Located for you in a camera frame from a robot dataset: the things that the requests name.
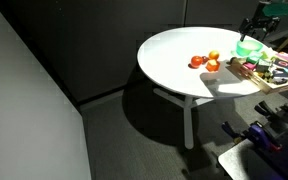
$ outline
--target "green object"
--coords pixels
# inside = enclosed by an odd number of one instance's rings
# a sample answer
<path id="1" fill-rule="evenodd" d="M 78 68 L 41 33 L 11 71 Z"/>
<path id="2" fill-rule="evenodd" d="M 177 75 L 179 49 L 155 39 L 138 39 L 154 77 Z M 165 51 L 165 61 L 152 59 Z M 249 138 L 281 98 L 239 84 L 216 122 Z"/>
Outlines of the green object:
<path id="1" fill-rule="evenodd" d="M 258 60 L 262 56 L 262 53 L 257 51 L 252 51 L 248 57 L 246 58 L 246 61 L 252 64 L 257 64 Z"/>
<path id="2" fill-rule="evenodd" d="M 275 56 L 276 52 L 272 48 L 265 49 L 262 52 L 262 59 L 272 59 Z"/>
<path id="3" fill-rule="evenodd" d="M 288 16 L 288 3 L 272 3 L 263 8 L 266 16 Z"/>
<path id="4" fill-rule="evenodd" d="M 252 63 L 252 64 L 256 64 L 258 62 L 258 57 L 254 57 L 254 56 L 249 56 L 246 58 L 246 62 Z"/>
<path id="5" fill-rule="evenodd" d="M 258 65 L 262 65 L 262 66 L 271 66 L 272 65 L 272 61 L 267 61 L 267 60 L 264 60 L 264 59 L 260 59 L 259 62 L 258 62 Z"/>
<path id="6" fill-rule="evenodd" d="M 239 56 L 245 57 L 248 56 L 252 51 L 260 51 L 263 47 L 263 44 L 258 42 L 258 41 L 254 41 L 254 40 L 244 40 L 242 41 L 238 41 L 236 43 L 236 53 Z"/>

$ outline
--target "orange fruit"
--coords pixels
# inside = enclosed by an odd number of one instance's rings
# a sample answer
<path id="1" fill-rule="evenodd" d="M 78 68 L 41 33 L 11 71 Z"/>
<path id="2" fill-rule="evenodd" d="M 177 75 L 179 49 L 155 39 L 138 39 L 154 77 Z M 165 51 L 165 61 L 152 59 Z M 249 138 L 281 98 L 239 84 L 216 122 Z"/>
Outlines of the orange fruit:
<path id="1" fill-rule="evenodd" d="M 216 50 L 213 50 L 208 54 L 208 57 L 210 59 L 216 59 L 217 60 L 220 57 L 220 53 Z"/>

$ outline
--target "tabletop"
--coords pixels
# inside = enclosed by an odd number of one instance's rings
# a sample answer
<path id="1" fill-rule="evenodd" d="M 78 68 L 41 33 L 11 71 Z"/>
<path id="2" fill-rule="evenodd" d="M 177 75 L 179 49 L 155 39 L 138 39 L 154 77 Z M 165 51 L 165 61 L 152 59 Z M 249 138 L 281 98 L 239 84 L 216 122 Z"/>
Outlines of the tabletop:
<path id="1" fill-rule="evenodd" d="M 164 31 L 141 45 L 138 63 L 153 82 L 182 95 L 210 99 L 249 95 L 258 92 L 258 87 L 234 75 L 226 63 L 234 56 L 240 37 L 237 32 L 211 27 Z M 220 53 L 218 72 L 208 72 L 205 64 L 198 69 L 189 67 L 193 56 L 208 56 L 212 50 Z"/>

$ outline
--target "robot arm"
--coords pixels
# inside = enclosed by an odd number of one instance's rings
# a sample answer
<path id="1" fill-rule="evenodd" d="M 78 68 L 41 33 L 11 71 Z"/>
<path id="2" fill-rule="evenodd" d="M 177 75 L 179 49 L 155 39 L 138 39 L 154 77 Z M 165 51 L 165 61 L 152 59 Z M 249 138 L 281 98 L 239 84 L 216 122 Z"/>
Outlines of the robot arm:
<path id="1" fill-rule="evenodd" d="M 238 29 L 238 31 L 241 33 L 240 41 L 243 41 L 246 35 L 254 36 L 257 30 L 262 30 L 264 32 L 262 37 L 262 40 L 264 40 L 267 34 L 277 29 L 280 18 L 275 16 L 269 17 L 263 13 L 264 7 L 271 3 L 272 1 L 270 0 L 259 1 L 253 18 L 245 18 L 243 20 Z"/>
<path id="2" fill-rule="evenodd" d="M 264 32 L 264 35 L 262 37 L 262 41 L 268 35 L 269 33 L 275 31 L 277 29 L 277 26 L 280 22 L 280 18 L 277 16 L 272 15 L 266 15 L 263 10 L 268 7 L 273 7 L 270 5 L 277 4 L 280 6 L 288 6 L 288 0 L 260 0 L 259 4 L 257 5 L 256 11 L 254 13 L 254 16 L 252 19 L 245 18 L 239 27 L 238 31 L 241 33 L 241 41 L 244 40 L 246 35 L 253 36 L 257 30 L 261 30 Z"/>

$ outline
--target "box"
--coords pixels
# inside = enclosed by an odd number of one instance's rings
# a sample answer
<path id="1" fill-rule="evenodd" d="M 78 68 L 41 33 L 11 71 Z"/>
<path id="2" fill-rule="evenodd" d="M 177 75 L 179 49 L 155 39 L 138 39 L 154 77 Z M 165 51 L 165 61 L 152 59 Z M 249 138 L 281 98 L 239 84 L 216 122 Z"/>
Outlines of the box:
<path id="1" fill-rule="evenodd" d="M 286 52 L 276 53 L 275 56 L 281 60 L 288 61 L 288 53 Z"/>
<path id="2" fill-rule="evenodd" d="M 272 61 L 266 61 L 263 59 L 259 59 L 256 69 L 256 72 L 266 72 L 268 71 L 269 67 L 272 65 Z"/>
<path id="3" fill-rule="evenodd" d="M 232 58 L 230 61 L 230 66 L 232 67 L 231 69 L 236 72 L 235 74 L 254 83 L 265 94 L 288 91 L 288 82 L 280 85 L 265 82 L 261 77 L 256 75 L 256 72 L 253 72 L 243 66 L 243 63 L 245 62 L 246 59 L 244 58 Z"/>
<path id="4" fill-rule="evenodd" d="M 288 62 L 281 60 L 281 59 L 275 59 L 274 60 L 274 65 L 280 68 L 285 69 L 288 72 Z"/>

